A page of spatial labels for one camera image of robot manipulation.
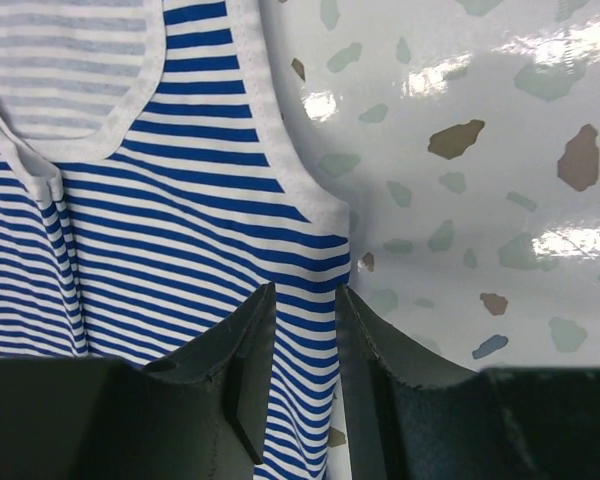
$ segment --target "blue and white stripes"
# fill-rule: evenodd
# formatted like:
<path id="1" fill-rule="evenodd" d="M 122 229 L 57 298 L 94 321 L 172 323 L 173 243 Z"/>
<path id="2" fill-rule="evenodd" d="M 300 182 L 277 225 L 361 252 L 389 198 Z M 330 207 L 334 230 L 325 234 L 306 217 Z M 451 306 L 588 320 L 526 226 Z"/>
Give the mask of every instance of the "blue and white stripes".
<path id="1" fill-rule="evenodd" d="M 159 82 L 130 125 L 109 113 L 93 148 L 27 142 L 62 172 L 46 180 L 51 194 L 31 193 L 40 174 L 27 159 L 39 155 L 0 118 L 0 144 L 19 155 L 0 154 L 0 355 L 88 351 L 143 365 L 274 281 L 257 476 L 318 478 L 337 377 L 334 291 L 349 273 L 346 206 L 313 182 L 286 137 L 256 0 L 166 0 L 163 18 L 164 30 L 146 30 L 148 44 L 166 35 L 160 70 L 144 76 Z"/>

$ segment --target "speckled pattern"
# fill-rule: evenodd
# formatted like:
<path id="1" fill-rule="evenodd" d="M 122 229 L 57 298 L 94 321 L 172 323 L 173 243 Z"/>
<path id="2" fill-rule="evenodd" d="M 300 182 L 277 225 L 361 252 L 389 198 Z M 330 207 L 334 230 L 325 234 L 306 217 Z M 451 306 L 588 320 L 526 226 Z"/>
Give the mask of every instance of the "speckled pattern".
<path id="1" fill-rule="evenodd" d="M 262 9 L 285 124 L 351 205 L 369 304 L 472 369 L 600 365 L 600 0 Z M 331 449 L 331 478 L 348 468 Z"/>

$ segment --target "teal speck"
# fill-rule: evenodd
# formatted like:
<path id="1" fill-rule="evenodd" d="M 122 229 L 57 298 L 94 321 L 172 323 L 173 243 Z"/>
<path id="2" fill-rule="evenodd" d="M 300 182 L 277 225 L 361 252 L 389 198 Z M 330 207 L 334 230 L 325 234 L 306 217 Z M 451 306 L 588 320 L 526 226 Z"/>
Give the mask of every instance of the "teal speck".
<path id="1" fill-rule="evenodd" d="M 509 192 L 507 194 L 507 200 L 513 203 L 517 203 L 525 210 L 529 210 L 530 212 L 535 212 L 536 208 L 538 208 L 538 204 L 524 195 L 520 195 L 518 192 Z"/>
<path id="2" fill-rule="evenodd" d="M 383 245 L 383 248 L 389 253 L 408 255 L 413 252 L 413 243 L 409 240 L 394 238 Z"/>
<path id="3" fill-rule="evenodd" d="M 413 304 L 421 308 L 433 308 L 436 306 L 433 300 L 429 300 L 428 298 L 424 297 L 417 299 L 415 302 L 413 302 Z"/>
<path id="4" fill-rule="evenodd" d="M 438 344 L 429 338 L 422 337 L 420 335 L 410 335 L 413 340 L 418 342 L 423 347 L 431 350 L 433 353 L 437 353 L 438 355 L 442 355 L 442 350 L 438 347 Z"/>
<path id="5" fill-rule="evenodd" d="M 389 107 L 387 107 L 384 103 L 379 103 L 378 105 L 375 105 L 366 112 L 362 113 L 358 119 L 365 123 L 380 123 L 387 116 L 388 111 Z"/>
<path id="6" fill-rule="evenodd" d="M 360 160 L 360 155 L 332 153 L 322 157 L 320 168 L 330 177 L 338 178 L 356 168 Z"/>
<path id="7" fill-rule="evenodd" d="M 396 45 L 396 58 L 400 63 L 407 64 L 411 61 L 411 50 L 404 37 L 400 37 Z"/>
<path id="8" fill-rule="evenodd" d="M 577 352 L 587 339 L 587 331 L 573 320 L 553 317 L 549 320 L 551 339 L 560 353 Z"/>
<path id="9" fill-rule="evenodd" d="M 459 78 L 462 78 L 462 77 L 466 77 L 468 73 L 469 73 L 469 67 L 460 67 L 460 68 L 456 68 L 455 70 L 451 70 L 450 72 L 445 73 L 442 76 L 442 79 L 447 82 L 450 82 L 453 80 L 458 80 Z"/>
<path id="10" fill-rule="evenodd" d="M 360 215 L 358 215 L 356 212 L 351 210 L 351 212 L 349 213 L 349 231 L 352 233 L 355 232 L 356 229 L 358 228 L 359 222 L 360 222 Z"/>
<path id="11" fill-rule="evenodd" d="M 467 248 L 467 251 L 464 252 L 464 256 L 462 257 L 462 263 L 465 267 L 474 269 L 478 266 L 478 258 L 476 257 L 473 248 Z"/>
<path id="12" fill-rule="evenodd" d="M 333 30 L 338 25 L 340 19 L 340 10 L 338 10 L 338 0 L 320 1 L 320 20 L 327 30 Z"/>
<path id="13" fill-rule="evenodd" d="M 464 175 L 460 172 L 449 172 L 441 176 L 438 181 L 456 194 L 461 194 L 467 189 Z"/>
<path id="14" fill-rule="evenodd" d="M 327 61 L 327 68 L 331 73 L 339 73 L 350 63 L 360 60 L 360 55 L 362 55 L 362 44 L 352 43 L 331 57 Z"/>
<path id="15" fill-rule="evenodd" d="M 589 0 L 560 0 L 556 22 L 569 20 L 573 12 L 584 7 L 587 3 L 589 3 Z"/>
<path id="16" fill-rule="evenodd" d="M 465 12 L 476 17 L 483 17 L 500 5 L 504 0 L 456 0 L 464 7 Z"/>
<path id="17" fill-rule="evenodd" d="M 391 289 L 376 290 L 371 294 L 367 304 L 380 317 L 386 317 L 398 308 L 398 294 Z"/>
<path id="18" fill-rule="evenodd" d="M 389 193 L 399 207 L 407 208 L 411 205 L 411 190 L 399 182 L 387 182 Z"/>
<path id="19" fill-rule="evenodd" d="M 427 246 L 432 252 L 444 252 L 451 248 L 453 243 L 453 236 L 455 230 L 453 229 L 453 220 L 446 220 L 442 222 L 442 225 L 433 232 Z"/>
<path id="20" fill-rule="evenodd" d="M 586 64 L 582 61 L 574 62 L 571 66 L 566 63 L 544 65 L 532 62 L 518 72 L 514 83 L 519 90 L 552 102 L 567 95 L 571 87 L 584 77 L 585 71 Z"/>
<path id="21" fill-rule="evenodd" d="M 498 249 L 500 265 L 516 270 L 543 270 L 556 268 L 559 261 L 551 255 L 538 255 L 533 248 L 530 233 L 521 233 Z"/>

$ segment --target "brown speck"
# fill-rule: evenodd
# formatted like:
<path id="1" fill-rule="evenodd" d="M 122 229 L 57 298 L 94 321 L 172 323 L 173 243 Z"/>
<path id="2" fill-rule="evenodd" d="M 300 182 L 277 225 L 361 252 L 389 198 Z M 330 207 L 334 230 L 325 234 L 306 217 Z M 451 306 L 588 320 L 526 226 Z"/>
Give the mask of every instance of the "brown speck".
<path id="1" fill-rule="evenodd" d="M 598 131 L 585 125 L 567 142 L 558 160 L 558 177 L 578 192 L 595 185 L 600 174 L 600 149 L 596 145 Z"/>
<path id="2" fill-rule="evenodd" d="M 327 445 L 333 448 L 344 445 L 345 443 L 347 443 L 347 437 L 344 433 L 336 428 L 329 427 L 329 440 L 327 440 Z"/>
<path id="3" fill-rule="evenodd" d="M 294 58 L 291 61 L 291 68 L 295 70 L 295 72 L 298 74 L 298 76 L 302 79 L 303 82 L 307 80 L 304 76 L 304 64 L 300 60 Z"/>
<path id="4" fill-rule="evenodd" d="M 447 160 L 459 157 L 467 148 L 476 143 L 478 134 L 484 128 L 482 120 L 471 120 L 458 124 L 431 136 L 429 151 Z"/>
<path id="5" fill-rule="evenodd" d="M 369 270 L 370 272 L 373 272 L 373 270 L 375 269 L 375 265 L 376 265 L 376 260 L 373 257 L 373 253 L 371 253 L 371 252 L 365 253 L 364 257 L 362 257 L 362 263 L 364 264 L 365 267 L 367 267 L 367 270 Z"/>
<path id="6" fill-rule="evenodd" d="M 503 315 L 507 310 L 507 305 L 509 305 L 509 301 L 497 295 L 495 293 L 481 293 L 480 300 L 484 303 L 484 306 L 491 315 Z"/>

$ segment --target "striped fabric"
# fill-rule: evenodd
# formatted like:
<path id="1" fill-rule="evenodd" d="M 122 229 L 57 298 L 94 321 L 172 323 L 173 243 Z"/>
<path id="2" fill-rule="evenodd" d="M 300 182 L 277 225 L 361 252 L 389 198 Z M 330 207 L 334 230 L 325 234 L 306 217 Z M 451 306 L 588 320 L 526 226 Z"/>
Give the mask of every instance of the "striped fabric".
<path id="1" fill-rule="evenodd" d="M 0 155 L 0 354 L 85 355 L 64 202 L 34 201 Z"/>
<path id="2" fill-rule="evenodd" d="M 143 0 L 0 0 L 0 106 L 13 131 L 76 138 L 100 128 L 140 71 L 142 6 Z"/>
<path id="3" fill-rule="evenodd" d="M 66 24 L 47 8 L 52 2 L 34 2 L 43 7 L 36 21 Z M 17 24 L 21 11 L 37 12 L 34 3 L 8 0 L 17 8 L 1 21 Z M 94 143 L 80 161 L 68 159 L 76 149 L 66 142 L 51 155 L 55 144 L 28 141 L 36 152 L 7 126 L 15 117 L 0 117 L 0 355 L 89 353 L 143 365 L 274 281 L 266 460 L 256 476 L 320 478 L 337 377 L 334 290 L 347 281 L 349 249 L 342 229 L 329 232 L 307 212 L 339 218 L 346 208 L 299 205 L 319 196 L 317 185 L 301 196 L 291 195 L 293 178 L 283 188 L 284 168 L 272 167 L 260 137 L 291 147 L 256 121 L 245 57 L 234 41 L 236 19 L 225 2 L 165 0 L 162 7 L 159 82 L 112 153 L 89 157 L 99 148 Z M 257 9 L 249 12 L 245 19 L 257 16 Z M 33 49 L 23 62 L 47 68 L 39 58 Z M 53 70 L 58 81 L 72 71 L 71 61 Z M 11 81 L 0 76 L 0 85 Z M 11 92 L 3 96 L 1 88 L 0 112 L 18 112 L 29 102 L 23 99 L 34 98 L 23 90 L 15 103 L 5 102 Z M 273 98 L 270 85 L 263 88 Z"/>

